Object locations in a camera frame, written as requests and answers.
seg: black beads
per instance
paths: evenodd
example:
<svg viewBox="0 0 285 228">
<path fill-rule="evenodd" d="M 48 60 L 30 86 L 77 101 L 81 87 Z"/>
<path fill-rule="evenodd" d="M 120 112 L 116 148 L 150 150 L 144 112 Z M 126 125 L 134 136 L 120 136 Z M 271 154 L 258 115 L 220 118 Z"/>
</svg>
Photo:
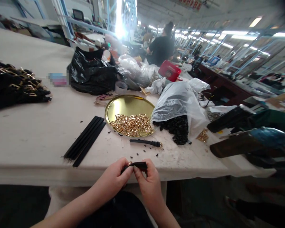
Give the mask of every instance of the black beads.
<svg viewBox="0 0 285 228">
<path fill-rule="evenodd" d="M 175 117 L 164 122 L 155 122 L 155 126 L 160 126 L 160 129 L 166 129 L 170 134 L 173 134 L 173 141 L 177 145 L 185 145 L 188 141 L 188 117 L 186 115 Z"/>
</svg>

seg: gold round tray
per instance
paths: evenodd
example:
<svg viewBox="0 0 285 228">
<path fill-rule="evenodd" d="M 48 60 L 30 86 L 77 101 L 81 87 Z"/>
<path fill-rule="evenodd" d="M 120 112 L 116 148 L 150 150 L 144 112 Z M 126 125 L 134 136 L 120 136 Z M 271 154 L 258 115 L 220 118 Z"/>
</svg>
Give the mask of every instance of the gold round tray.
<svg viewBox="0 0 285 228">
<path fill-rule="evenodd" d="M 113 98 L 105 108 L 105 119 L 107 123 L 115 121 L 117 114 L 125 116 L 146 114 L 150 117 L 154 109 L 154 105 L 146 99 L 135 95 L 121 95 Z M 152 133 L 143 134 L 142 137 L 151 135 Z"/>
</svg>

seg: sign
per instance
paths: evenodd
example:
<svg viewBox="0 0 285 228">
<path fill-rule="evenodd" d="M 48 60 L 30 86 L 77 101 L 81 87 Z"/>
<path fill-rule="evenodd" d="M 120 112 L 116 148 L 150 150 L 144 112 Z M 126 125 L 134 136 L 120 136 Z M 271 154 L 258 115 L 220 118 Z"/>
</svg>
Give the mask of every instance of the sign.
<svg viewBox="0 0 285 228">
<path fill-rule="evenodd" d="M 196 0 L 179 0 L 179 2 L 189 8 L 200 10 L 202 3 Z"/>
</svg>

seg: black pants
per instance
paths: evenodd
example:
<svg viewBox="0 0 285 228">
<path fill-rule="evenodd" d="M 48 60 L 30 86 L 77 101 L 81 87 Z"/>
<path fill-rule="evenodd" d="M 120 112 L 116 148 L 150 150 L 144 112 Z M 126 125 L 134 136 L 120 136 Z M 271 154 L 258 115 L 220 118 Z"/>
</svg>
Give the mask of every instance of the black pants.
<svg viewBox="0 0 285 228">
<path fill-rule="evenodd" d="M 248 219 L 255 217 L 275 227 L 285 227 L 285 207 L 271 203 L 250 203 L 237 200 L 236 209 Z"/>
<path fill-rule="evenodd" d="M 153 228 L 141 201 L 132 193 L 120 191 L 77 228 Z"/>
</svg>

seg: workbench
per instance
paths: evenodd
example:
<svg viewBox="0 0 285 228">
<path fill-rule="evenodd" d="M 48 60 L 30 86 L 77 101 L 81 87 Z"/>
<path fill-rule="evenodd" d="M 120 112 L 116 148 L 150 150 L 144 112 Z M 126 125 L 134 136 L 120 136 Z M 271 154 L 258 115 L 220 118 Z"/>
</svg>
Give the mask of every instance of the workbench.
<svg viewBox="0 0 285 228">
<path fill-rule="evenodd" d="M 226 76 L 215 72 L 210 67 L 201 64 L 199 69 L 202 71 L 202 78 L 200 79 L 211 86 L 210 92 L 212 94 L 220 94 L 229 99 L 224 104 L 225 106 L 240 105 L 243 104 L 243 100 L 251 96 L 256 96 L 256 94 L 244 89 Z"/>
<path fill-rule="evenodd" d="M 133 162 L 151 158 L 162 181 L 226 175 L 268 177 L 275 172 L 253 166 L 242 155 L 215 157 L 209 145 L 219 139 L 210 132 L 206 144 L 193 140 L 192 145 L 178 146 L 166 130 L 157 130 L 145 139 L 162 142 L 164 150 L 160 150 L 130 144 L 130 138 L 120 137 L 108 124 L 80 166 L 73 168 L 62 156 L 94 116 L 105 115 L 104 107 L 94 105 L 95 96 L 70 87 L 53 87 L 47 79 L 49 73 L 66 74 L 73 53 L 70 47 L 0 29 L 0 61 L 32 70 L 53 95 L 49 103 L 0 110 L 0 184 L 91 186 L 111 163 L 120 157 L 131 160 L 130 156 Z M 130 93 L 154 105 L 159 98 Z M 136 182 L 134 175 L 130 182 Z"/>
</svg>

